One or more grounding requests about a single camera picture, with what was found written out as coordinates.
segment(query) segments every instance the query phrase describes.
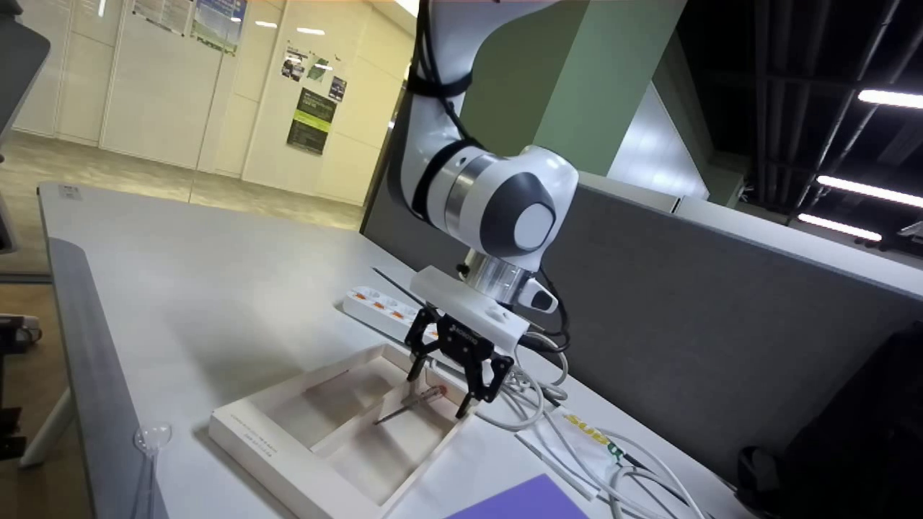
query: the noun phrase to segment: table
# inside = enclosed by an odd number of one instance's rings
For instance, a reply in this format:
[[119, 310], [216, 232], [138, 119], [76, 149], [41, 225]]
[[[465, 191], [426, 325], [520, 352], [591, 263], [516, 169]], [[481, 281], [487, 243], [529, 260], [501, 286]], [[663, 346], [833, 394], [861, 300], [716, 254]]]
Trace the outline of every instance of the table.
[[[414, 270], [352, 231], [76, 185], [43, 185], [41, 208], [96, 514], [125, 519], [142, 501], [147, 516], [285, 516], [212, 444], [207, 414], [377, 346], [334, 303], [356, 286], [393, 292], [373, 267], [402, 281]], [[584, 417], [667, 459], [708, 514], [750, 516], [708, 467], [581, 381], [565, 388]], [[142, 423], [174, 427], [157, 480], [134, 441]], [[558, 478], [512, 431], [473, 421], [393, 516], [447, 516], [539, 472]]]

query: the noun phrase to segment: ceiling light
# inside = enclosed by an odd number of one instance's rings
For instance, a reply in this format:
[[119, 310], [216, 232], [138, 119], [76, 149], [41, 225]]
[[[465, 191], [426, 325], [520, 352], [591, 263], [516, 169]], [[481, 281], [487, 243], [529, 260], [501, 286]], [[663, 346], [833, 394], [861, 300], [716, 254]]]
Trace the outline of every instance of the ceiling light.
[[851, 235], [861, 235], [861, 238], [869, 238], [869, 243], [879, 243], [884, 238], [879, 232], [875, 232], [869, 227], [855, 227], [855, 225], [822, 219], [822, 217], [813, 217], [813, 212], [800, 212], [800, 219], [810, 222], [817, 227], [829, 227], [829, 231], [836, 231], [836, 232], [851, 232]]
[[862, 88], [862, 91], [861, 91], [861, 100], [862, 100], [862, 103], [885, 103], [885, 106], [923, 110], [923, 94], [917, 94], [917, 91]]
[[395, 0], [411, 18], [416, 18], [416, 10], [421, 8], [418, 0]]
[[861, 185], [861, 181], [849, 181], [849, 179], [836, 179], [836, 175], [817, 175], [817, 185], [825, 185], [825, 186], [833, 186], [833, 191], [851, 191], [851, 192], [871, 196], [871, 198], [885, 198], [885, 201], [895, 201], [895, 204], [923, 208], [923, 196], [885, 191], [885, 186], [875, 186], [875, 185]]
[[324, 29], [314, 29], [314, 25], [301, 25], [294, 29], [298, 35], [327, 35]]

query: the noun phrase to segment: floor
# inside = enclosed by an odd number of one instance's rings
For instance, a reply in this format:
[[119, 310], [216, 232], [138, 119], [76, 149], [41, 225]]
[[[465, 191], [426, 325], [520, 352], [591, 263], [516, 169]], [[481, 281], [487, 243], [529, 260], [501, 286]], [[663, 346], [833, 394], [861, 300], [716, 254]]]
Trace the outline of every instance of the floor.
[[[18, 235], [18, 251], [0, 254], [0, 273], [47, 273], [47, 243], [34, 196], [34, 186], [43, 181], [96, 185], [330, 227], [360, 225], [360, 208], [305, 198], [271, 186], [253, 186], [236, 179], [165, 166], [63, 140], [14, 134], [4, 146], [4, 155], [4, 222]], [[43, 341], [31, 352], [5, 358], [4, 405], [23, 405], [21, 429], [26, 439], [31, 439], [43, 414], [56, 405], [60, 388], [66, 385], [56, 294], [50, 286], [0, 286], [0, 310], [34, 313], [43, 325]], [[14, 462], [0, 462], [0, 516], [93, 516], [79, 427], [66, 429], [63, 441], [56, 444], [50, 462], [39, 469], [18, 469]]]

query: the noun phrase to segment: ceiling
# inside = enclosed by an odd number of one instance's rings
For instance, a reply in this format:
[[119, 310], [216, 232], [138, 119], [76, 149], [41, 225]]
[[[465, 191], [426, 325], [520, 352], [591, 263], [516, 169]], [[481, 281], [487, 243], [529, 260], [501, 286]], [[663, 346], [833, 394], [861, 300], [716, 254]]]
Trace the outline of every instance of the ceiling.
[[923, 196], [923, 110], [875, 106], [861, 88], [923, 91], [921, 0], [690, 0], [682, 44], [721, 152], [750, 157], [747, 198], [884, 232], [923, 211], [820, 186], [843, 175]]

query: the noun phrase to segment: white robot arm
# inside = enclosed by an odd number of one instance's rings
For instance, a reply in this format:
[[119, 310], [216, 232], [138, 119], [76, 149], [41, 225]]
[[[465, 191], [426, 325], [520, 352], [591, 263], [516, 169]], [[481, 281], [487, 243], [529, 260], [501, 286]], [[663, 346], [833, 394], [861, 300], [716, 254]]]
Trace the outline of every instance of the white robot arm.
[[[496, 157], [465, 132], [458, 113], [487, 35], [552, 3], [558, 0], [421, 0], [418, 8], [416, 62], [398, 120], [403, 149], [389, 172], [398, 172], [406, 208], [470, 254], [461, 280], [437, 267], [416, 273], [414, 289], [431, 305], [418, 313], [411, 346], [418, 365], [437, 348], [458, 361], [477, 401], [493, 401], [512, 368], [501, 352], [529, 330], [512, 305], [558, 309], [558, 297], [535, 273], [572, 208], [576, 169], [539, 146]], [[439, 329], [437, 343], [424, 343], [426, 325]]]

